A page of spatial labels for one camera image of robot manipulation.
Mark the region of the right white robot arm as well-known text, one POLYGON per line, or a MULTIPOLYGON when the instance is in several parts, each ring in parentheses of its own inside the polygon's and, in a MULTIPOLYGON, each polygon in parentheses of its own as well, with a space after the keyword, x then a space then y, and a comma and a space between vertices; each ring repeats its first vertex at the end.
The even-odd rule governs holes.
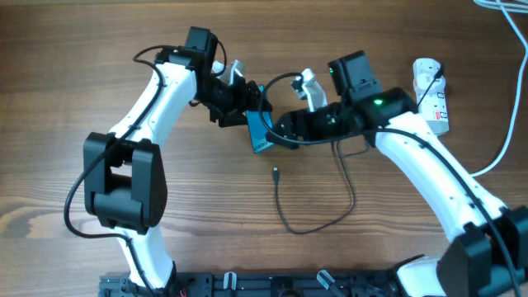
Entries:
POLYGON ((402 296, 498 296, 527 281, 527 209, 509 209, 475 181, 401 88, 383 90, 366 55, 328 65, 339 101, 283 115, 266 137, 292 149, 363 136, 406 175, 449 240, 439 258, 394 269, 402 296))

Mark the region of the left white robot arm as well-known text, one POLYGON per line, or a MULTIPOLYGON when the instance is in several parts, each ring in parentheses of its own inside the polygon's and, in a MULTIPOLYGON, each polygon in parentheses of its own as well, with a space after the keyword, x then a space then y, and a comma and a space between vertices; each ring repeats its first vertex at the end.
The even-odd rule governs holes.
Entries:
POLYGON ((193 26, 181 46, 157 45, 153 75, 126 117, 106 134, 92 132, 83 145, 86 212, 110 229, 130 266, 137 295, 178 291, 177 269, 158 224, 167 205, 161 150, 186 106, 201 104, 220 127, 248 124, 261 90, 235 64, 213 68, 222 44, 193 26))

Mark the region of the blue Galaxy smartphone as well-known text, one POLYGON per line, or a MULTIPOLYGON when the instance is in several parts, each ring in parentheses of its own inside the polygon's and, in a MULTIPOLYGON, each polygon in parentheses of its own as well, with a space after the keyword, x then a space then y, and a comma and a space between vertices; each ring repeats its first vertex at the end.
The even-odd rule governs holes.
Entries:
MULTIPOLYGON (((260 94, 257 94, 257 101, 259 101, 260 94)), ((263 153, 270 149, 274 144, 266 139, 267 129, 261 122, 259 112, 257 110, 257 102, 250 106, 245 111, 247 118, 247 127, 252 143, 252 149, 255 154, 263 153)))

